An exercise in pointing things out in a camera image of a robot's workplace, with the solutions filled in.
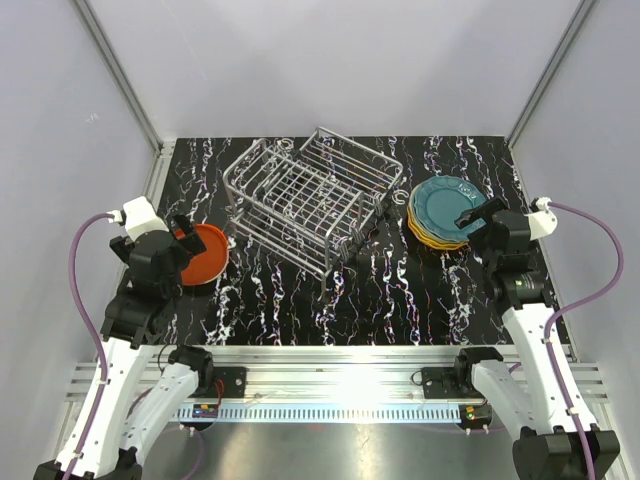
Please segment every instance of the cable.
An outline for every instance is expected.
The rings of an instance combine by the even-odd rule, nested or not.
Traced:
[[[421,383],[418,383],[415,380],[417,373],[421,374],[421,376],[420,376]],[[433,379],[433,378],[422,378],[422,370],[416,370],[415,372],[413,372],[411,374],[411,377],[409,377],[409,379],[411,380],[411,383],[413,383],[416,387],[424,387],[427,382],[439,382],[439,381],[442,381],[442,380]]]
[[[80,244],[80,239],[82,238],[82,234],[84,234],[85,230],[89,228],[89,226],[98,220],[103,218],[113,218],[113,215],[110,213],[99,213],[98,215],[94,215],[89,220],[84,222],[82,226],[78,229],[75,236],[73,237],[73,241],[71,242],[71,249],[69,250],[69,286],[71,287],[71,296],[73,297],[73,302],[76,304],[76,308],[78,309],[78,313],[82,317],[82,321],[84,322],[87,330],[89,331],[89,335],[91,335],[91,339],[98,350],[98,358],[99,358],[99,367],[100,367],[100,384],[98,385],[98,389],[96,391],[96,396],[93,399],[93,405],[91,405],[91,410],[89,411],[89,416],[87,417],[87,423],[85,423],[84,428],[82,429],[82,433],[80,434],[80,438],[78,439],[78,444],[74,450],[74,457],[69,462],[69,466],[67,467],[66,472],[62,476],[62,480],[69,480],[73,469],[76,467],[76,463],[78,463],[78,458],[82,454],[82,449],[84,448],[84,443],[87,441],[87,437],[89,436],[89,431],[91,430],[91,426],[93,425],[93,421],[96,418],[96,413],[98,413],[98,407],[100,406],[100,401],[102,400],[102,394],[104,393],[104,387],[106,386],[107,378],[109,376],[109,367],[107,365],[107,356],[104,352],[104,348],[102,348],[102,342],[100,341],[100,336],[96,331],[93,323],[91,323],[91,319],[89,318],[89,314],[87,310],[84,308],[82,304],[82,299],[80,298],[80,291],[78,290],[78,282],[76,278],[76,256],[78,254],[78,245]]]
[[[217,379],[214,382],[216,387],[216,392],[218,392],[218,404],[216,405],[216,410],[220,409],[220,405],[222,404],[222,394],[224,394],[224,382],[222,379]]]
[[[618,237],[616,237],[615,233],[613,233],[613,230],[611,230],[611,228],[609,228],[604,222],[602,222],[601,220],[597,219],[596,217],[585,213],[581,210],[572,208],[572,207],[568,207],[566,205],[562,205],[560,203],[555,203],[555,202],[551,202],[549,203],[549,206],[554,207],[554,208],[558,208],[560,210],[565,210],[567,212],[571,212],[575,215],[578,215],[580,217],[586,218],[587,220],[592,221],[593,223],[597,224],[600,228],[602,228],[605,232],[607,232],[607,235],[609,236],[609,238],[611,239],[611,241],[613,242],[613,245],[616,248],[616,253],[618,255],[618,266],[616,268],[616,273],[613,276],[613,278],[609,281],[609,283],[607,283],[604,287],[602,287],[600,290],[598,290],[597,292],[581,299],[578,300],[577,302],[574,302],[570,305],[567,305],[566,307],[561,308],[560,310],[558,310],[557,312],[555,312],[553,315],[551,315],[551,317],[549,318],[549,320],[547,320],[547,323],[544,327],[544,338],[545,338],[545,342],[546,342],[546,346],[547,346],[547,352],[549,353],[549,360],[551,362],[551,366],[553,368],[553,373],[555,374],[556,380],[558,381],[558,386],[560,387],[560,391],[562,392],[562,396],[564,397],[564,401],[567,404],[567,408],[571,409],[573,408],[573,399],[571,398],[571,395],[569,394],[569,390],[567,388],[567,385],[564,381],[564,378],[562,377],[562,371],[560,370],[560,365],[558,364],[558,359],[555,356],[555,352],[553,351],[553,344],[549,341],[550,337],[551,337],[551,328],[555,325],[556,320],[558,320],[558,318],[560,318],[562,315],[566,314],[567,312],[573,310],[574,308],[578,308],[582,305],[585,305],[593,300],[596,300],[597,298],[602,297],[605,293],[607,293],[609,290],[611,290],[620,280],[620,277],[622,276],[622,270],[624,268],[624,252],[622,251],[622,245],[620,244],[620,240],[618,240]],[[578,436],[580,437],[580,443],[582,444],[582,450],[584,452],[584,457],[585,457],[585,462],[587,464],[587,474],[588,474],[588,478],[589,480],[595,480],[596,478],[596,474],[595,474],[595,468],[593,465],[593,457],[591,456],[591,450],[589,449],[589,443],[587,440],[587,435],[584,431],[584,428],[582,428],[582,422],[580,422],[580,419],[578,417],[577,413],[572,413],[571,417],[573,418],[573,422],[575,423],[576,426],[576,430],[578,431]]]
[[[164,374],[164,368],[162,368],[162,367],[160,366],[160,357],[162,356],[162,352],[164,352],[164,349],[165,349],[165,348],[167,348],[168,346],[169,346],[169,344],[168,344],[168,343],[167,343],[167,344],[165,344],[165,345],[160,349],[160,353],[158,353],[158,358],[157,358],[157,360],[158,360],[158,368],[160,369],[160,375],[163,375],[163,374]]]
[[[168,430],[163,430],[160,435],[164,435],[165,433],[170,433],[170,432],[176,432],[178,430],[185,430],[185,427],[183,427],[181,425],[179,427],[174,427],[174,428],[170,428]],[[204,437],[203,437],[202,433],[200,433],[195,428],[189,428],[187,430],[189,431],[189,436],[193,437],[193,435],[195,434],[196,438],[198,439],[198,450],[199,451],[198,451],[198,458],[196,458],[196,462],[193,464],[193,467],[191,467],[191,470],[189,470],[189,473],[187,473],[180,480],[189,480],[191,477],[193,477],[196,474],[196,472],[198,471],[198,469],[200,468],[200,465],[202,465],[202,460],[204,459]]]
[[[146,397],[147,395],[149,395],[149,392],[151,391],[151,388],[147,388],[144,392],[142,392],[140,395],[138,395],[138,398],[136,398],[133,403],[131,404],[131,406],[129,407],[129,411],[127,412],[127,418],[129,418],[131,416],[131,414],[133,413],[133,411],[135,410],[135,408],[138,406],[138,404],[142,401],[142,399],[144,397]]]

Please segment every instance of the teal plate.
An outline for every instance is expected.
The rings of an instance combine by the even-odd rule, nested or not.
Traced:
[[[416,191],[418,190],[418,188],[420,188],[420,185],[422,184],[418,184],[417,187],[415,187],[413,190],[411,190],[411,195],[409,195],[409,206],[408,208],[411,209],[411,213],[413,214],[413,218],[418,218],[418,216],[416,215],[416,211],[413,207],[414,203],[413,203],[413,198],[416,195]],[[428,234],[430,237],[432,237],[434,240],[441,242],[441,243],[451,243],[448,240],[445,240],[444,238],[440,238],[438,235],[436,235],[433,232],[428,231],[425,226],[422,224],[422,222],[418,221],[418,225],[416,225],[417,227],[419,227],[421,230],[424,230],[425,234]]]
[[[462,230],[454,222],[462,212],[485,201],[482,192],[469,182],[441,176],[431,177],[415,188],[412,207],[427,232],[448,242],[460,243],[467,242],[470,233],[484,226],[484,220],[477,220]]]

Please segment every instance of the yellow plate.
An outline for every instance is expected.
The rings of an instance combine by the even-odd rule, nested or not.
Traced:
[[[413,234],[416,236],[416,238],[420,240],[420,242],[424,243],[428,247],[431,247],[435,250],[458,250],[460,247],[463,247],[466,245],[466,242],[465,243],[439,242],[433,237],[431,237],[430,235],[428,235],[422,228],[416,225],[416,221],[413,216],[413,212],[411,211],[411,208],[407,208],[407,220],[408,220],[409,228],[411,229]]]

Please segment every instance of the white wall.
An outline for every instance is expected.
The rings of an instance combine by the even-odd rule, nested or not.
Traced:
[[[640,452],[640,3],[600,2],[515,148],[530,196],[605,220],[625,249],[617,288],[569,316],[578,353],[598,362],[618,424],[632,452]],[[608,282],[615,250],[588,222],[560,214],[557,233],[545,241],[565,303]]]
[[[163,138],[506,135],[578,0],[91,0]]]
[[[67,282],[73,234],[139,195],[152,152],[68,0],[0,2],[0,465],[28,479],[51,459],[75,366],[93,358]],[[100,325],[118,261],[104,221],[79,282]]]

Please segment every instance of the black marble surface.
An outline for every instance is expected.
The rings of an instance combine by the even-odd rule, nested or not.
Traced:
[[[242,237],[228,223],[222,173],[250,138],[180,139],[160,214],[181,210],[222,228],[230,261],[215,282],[185,288],[167,343],[209,345],[443,345],[511,343],[482,287],[480,259],[468,247],[436,252],[406,225],[402,194],[351,261],[328,282],[328,302],[314,306],[320,283]],[[305,139],[295,139],[300,145]],[[399,189],[433,175],[453,175],[487,197],[525,210],[520,179],[502,137],[356,137],[405,166]],[[540,253],[534,262],[546,272]],[[568,337],[560,323],[560,335]]]

